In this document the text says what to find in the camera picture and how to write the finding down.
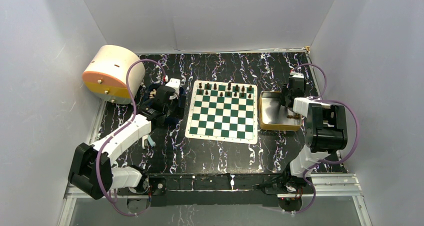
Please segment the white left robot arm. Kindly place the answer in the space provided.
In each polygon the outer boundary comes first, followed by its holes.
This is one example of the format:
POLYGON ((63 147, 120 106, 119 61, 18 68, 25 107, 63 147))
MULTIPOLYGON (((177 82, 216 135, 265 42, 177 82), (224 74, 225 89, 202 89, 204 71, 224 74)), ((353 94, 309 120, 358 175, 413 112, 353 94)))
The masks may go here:
POLYGON ((104 193, 123 188, 137 194, 149 191, 148 173, 136 165, 113 167, 119 156, 143 137, 162 125, 183 119, 187 95, 182 87, 153 84, 146 98, 130 119, 104 138, 92 144, 81 143, 75 149, 68 182, 98 200, 104 193))

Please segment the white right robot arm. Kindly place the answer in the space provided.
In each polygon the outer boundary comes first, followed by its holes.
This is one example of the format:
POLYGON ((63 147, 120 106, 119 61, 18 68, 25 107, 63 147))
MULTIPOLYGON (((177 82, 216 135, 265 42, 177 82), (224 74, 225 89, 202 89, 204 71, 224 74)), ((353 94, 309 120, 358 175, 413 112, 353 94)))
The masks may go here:
POLYGON ((306 80, 300 73, 289 77, 282 89, 280 103, 304 119, 305 145, 282 173, 281 185, 288 193, 305 187, 304 178, 313 166, 347 146, 346 108, 305 97, 306 80))

